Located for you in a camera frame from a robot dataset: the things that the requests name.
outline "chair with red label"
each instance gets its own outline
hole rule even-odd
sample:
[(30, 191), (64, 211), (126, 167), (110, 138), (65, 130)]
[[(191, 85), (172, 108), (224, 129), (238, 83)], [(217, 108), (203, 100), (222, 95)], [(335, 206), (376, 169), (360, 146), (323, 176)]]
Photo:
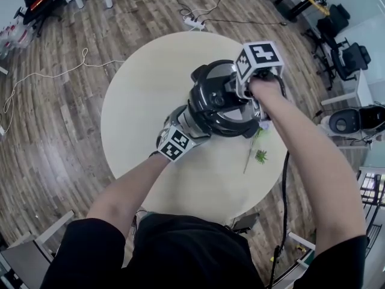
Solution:
[(17, 10), (14, 18), (18, 16), (23, 18), (23, 24), (27, 25), (32, 21), (35, 21), (33, 28), (37, 28), (37, 37), (40, 37), (42, 34), (42, 26), (44, 21), (49, 17), (57, 17), (58, 21), (61, 21), (61, 17), (53, 14), (53, 3), (54, 0), (24, 0), (27, 7), (25, 13), (21, 12), (21, 7)]

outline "black t-shirt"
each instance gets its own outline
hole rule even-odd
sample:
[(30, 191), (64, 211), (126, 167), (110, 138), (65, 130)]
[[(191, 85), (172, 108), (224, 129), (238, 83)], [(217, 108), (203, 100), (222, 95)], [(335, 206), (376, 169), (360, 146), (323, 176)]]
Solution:
[[(43, 281), (47, 288), (131, 288), (146, 285), (252, 285), (264, 288), (247, 240), (191, 216), (152, 214), (138, 228), (134, 252), (121, 269), (125, 239), (107, 222), (72, 222)], [(362, 287), (366, 237), (318, 255), (294, 289)]]

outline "person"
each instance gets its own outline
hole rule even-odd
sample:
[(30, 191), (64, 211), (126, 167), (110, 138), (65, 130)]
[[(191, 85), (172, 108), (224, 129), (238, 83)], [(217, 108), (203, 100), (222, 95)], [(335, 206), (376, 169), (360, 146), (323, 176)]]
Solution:
[[(360, 288), (366, 236), (354, 172), (276, 82), (254, 79), (250, 90), (291, 153), (315, 215), (316, 257), (294, 288)], [(41, 288), (229, 283), (264, 288), (244, 237), (191, 216), (146, 216), (135, 234), (132, 259), (122, 268), (135, 213), (168, 164), (161, 154), (150, 156), (108, 186), (86, 219), (69, 224)]]

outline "wooden floor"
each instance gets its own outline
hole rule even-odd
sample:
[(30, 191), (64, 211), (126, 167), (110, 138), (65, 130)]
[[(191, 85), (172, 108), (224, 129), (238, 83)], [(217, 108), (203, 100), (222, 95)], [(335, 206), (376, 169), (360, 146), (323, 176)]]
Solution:
[[(49, 19), (40, 39), (34, 39), (26, 50), (14, 50), (5, 61), (3, 66), (10, 74), (0, 75), (1, 98), (7, 98), (13, 84), (27, 74), (56, 75), (76, 66), (82, 61), (83, 48), (89, 49), (90, 64), (125, 60), (155, 38), (189, 30), (175, 0), (113, 1), (111, 9), (106, 9), (104, 0), (85, 0), (82, 10), (74, 2), (60, 7), (61, 22)], [(211, 6), (210, 0), (181, 1), (191, 8)], [(222, 0), (206, 18), (280, 22), (283, 18), (271, 1)], [(302, 21), (288, 26), (224, 22), (207, 22), (206, 26), (241, 43), (275, 41), (286, 62), (284, 80), (295, 103), (309, 117), (320, 109), (319, 102), (327, 94), (316, 75), (311, 45), (300, 36), (305, 27)], [(68, 210), (74, 210), (77, 218), (85, 217), (97, 194), (114, 179), (102, 149), (100, 112), (119, 66), (81, 67), (55, 79), (32, 76), (17, 88), (13, 124), (0, 143), (0, 231), (9, 243), (26, 231), (42, 233)], [(5, 115), (1, 125), (7, 127), (9, 120)], [(347, 157), (356, 168), (362, 153), (350, 152)], [(288, 175), (289, 229), (311, 239), (315, 228), (312, 210), (292, 163)], [(266, 282), (270, 258), (282, 236), (283, 205), (278, 183), (248, 213), (253, 211), (260, 213), (259, 222), (246, 237)], [(49, 241), (52, 250), (62, 235), (63, 230)], [(277, 275), (301, 256), (295, 243), (287, 244)], [(126, 262), (131, 251), (129, 239)]]

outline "forearm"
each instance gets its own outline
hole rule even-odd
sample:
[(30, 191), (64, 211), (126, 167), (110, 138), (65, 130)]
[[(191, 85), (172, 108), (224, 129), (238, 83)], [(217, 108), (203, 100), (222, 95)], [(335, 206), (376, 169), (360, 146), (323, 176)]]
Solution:
[(125, 173), (97, 197), (87, 218), (105, 220), (127, 237), (135, 213), (169, 162), (156, 154)]
[(317, 252), (365, 234), (356, 177), (334, 143), (279, 95), (260, 99), (288, 147), (313, 208)]

